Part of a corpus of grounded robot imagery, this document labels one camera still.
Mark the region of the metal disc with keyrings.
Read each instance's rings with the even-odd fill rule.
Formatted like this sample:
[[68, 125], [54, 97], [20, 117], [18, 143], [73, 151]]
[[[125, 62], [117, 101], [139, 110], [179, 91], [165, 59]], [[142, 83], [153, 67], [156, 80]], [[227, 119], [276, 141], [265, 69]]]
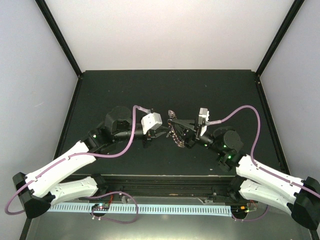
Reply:
[[175, 144], [180, 147], [180, 148], [185, 148], [185, 141], [182, 139], [180, 133], [181, 131], [179, 130], [178, 126], [175, 126], [173, 120], [176, 120], [177, 116], [173, 110], [168, 110], [168, 127], [170, 129], [168, 136], [171, 136]]

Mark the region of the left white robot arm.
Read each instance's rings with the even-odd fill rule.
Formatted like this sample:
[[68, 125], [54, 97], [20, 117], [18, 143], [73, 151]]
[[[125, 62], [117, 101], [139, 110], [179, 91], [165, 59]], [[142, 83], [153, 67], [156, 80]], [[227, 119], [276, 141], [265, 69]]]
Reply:
[[28, 219], [37, 218], [50, 207], [78, 198], [103, 199], [108, 192], [105, 180], [99, 175], [63, 182], [67, 177], [92, 164], [99, 158], [114, 159], [124, 155], [134, 140], [143, 146], [167, 134], [159, 113], [135, 105], [132, 109], [116, 106], [106, 114], [97, 128], [88, 132], [73, 147], [49, 164], [24, 174], [16, 173], [12, 180]]

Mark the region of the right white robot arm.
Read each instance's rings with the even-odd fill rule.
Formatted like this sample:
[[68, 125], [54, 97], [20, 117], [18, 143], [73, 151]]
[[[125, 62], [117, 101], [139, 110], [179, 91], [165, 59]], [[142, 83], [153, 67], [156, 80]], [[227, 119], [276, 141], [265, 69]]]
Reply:
[[219, 127], [210, 133], [194, 120], [168, 120], [176, 144], [192, 148], [204, 145], [217, 154], [216, 161], [226, 172], [235, 170], [235, 184], [228, 198], [264, 203], [288, 213], [299, 225], [315, 231], [320, 225], [320, 183], [312, 177], [301, 179], [275, 170], [242, 151], [243, 143], [233, 127]]

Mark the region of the small circuit board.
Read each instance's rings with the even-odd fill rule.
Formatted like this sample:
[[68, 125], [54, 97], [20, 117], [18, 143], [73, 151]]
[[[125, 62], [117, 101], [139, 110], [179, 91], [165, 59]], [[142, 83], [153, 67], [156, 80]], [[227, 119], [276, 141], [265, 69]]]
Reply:
[[96, 203], [91, 207], [91, 210], [94, 211], [108, 211], [110, 208], [109, 203]]

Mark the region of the black front rail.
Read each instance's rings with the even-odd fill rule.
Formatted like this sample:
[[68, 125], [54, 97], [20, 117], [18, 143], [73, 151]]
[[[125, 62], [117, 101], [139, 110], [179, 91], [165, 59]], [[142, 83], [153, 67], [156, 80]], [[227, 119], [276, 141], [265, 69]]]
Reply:
[[227, 197], [234, 176], [103, 175], [109, 188], [133, 197]]

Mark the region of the black frame post right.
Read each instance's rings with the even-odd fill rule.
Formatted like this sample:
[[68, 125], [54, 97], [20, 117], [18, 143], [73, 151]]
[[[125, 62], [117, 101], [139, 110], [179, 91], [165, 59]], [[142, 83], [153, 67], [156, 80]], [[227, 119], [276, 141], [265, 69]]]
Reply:
[[264, 70], [266, 69], [267, 65], [269, 64], [270, 60], [272, 59], [274, 53], [276, 52], [278, 46], [282, 42], [285, 34], [287, 33], [288, 29], [290, 28], [292, 22], [296, 18], [298, 12], [300, 11], [302, 5], [304, 4], [305, 0], [294, 0], [292, 5], [290, 6], [287, 14], [285, 15], [280, 27], [278, 28], [274, 38], [272, 39], [265, 55], [263, 56], [257, 70], [255, 71], [255, 75], [257, 77], [261, 77]]

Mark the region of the black frame post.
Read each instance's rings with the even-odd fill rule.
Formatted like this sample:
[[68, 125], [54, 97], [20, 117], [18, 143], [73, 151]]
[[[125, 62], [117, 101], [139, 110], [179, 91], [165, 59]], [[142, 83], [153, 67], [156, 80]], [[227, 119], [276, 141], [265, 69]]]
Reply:
[[266, 69], [267, 65], [269, 64], [270, 60], [272, 59], [274, 53], [276, 52], [278, 46], [282, 42], [285, 34], [287, 33], [288, 29], [290, 28], [292, 22], [296, 18], [298, 12], [300, 11], [302, 5], [304, 4], [305, 0], [294, 0], [292, 5], [290, 6], [287, 14], [285, 15], [280, 27], [278, 28], [274, 38], [272, 39], [265, 55], [263, 56], [257, 70], [255, 71], [255, 75], [257, 77], [261, 77], [264, 70]]
[[41, 11], [43, 17], [45, 18], [49, 28], [51, 29], [53, 35], [55, 36], [57, 42], [59, 43], [64, 55], [66, 56], [68, 62], [70, 63], [74, 73], [79, 78], [82, 76], [82, 71], [67, 43], [63, 33], [61, 32], [49, 6], [47, 5], [45, 0], [35, 0], [39, 10]]

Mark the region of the black frame post left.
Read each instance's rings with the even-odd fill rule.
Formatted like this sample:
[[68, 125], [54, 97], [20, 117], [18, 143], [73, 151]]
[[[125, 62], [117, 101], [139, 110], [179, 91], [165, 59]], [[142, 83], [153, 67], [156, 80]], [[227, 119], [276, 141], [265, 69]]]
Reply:
[[70, 63], [74, 73], [79, 78], [82, 76], [82, 71], [67, 43], [63, 33], [61, 32], [49, 6], [47, 5], [45, 0], [35, 0], [39, 10], [41, 11], [43, 17], [45, 18], [49, 28], [51, 29], [53, 35], [55, 36], [57, 42], [59, 43], [64, 55], [66, 56], [68, 62]]

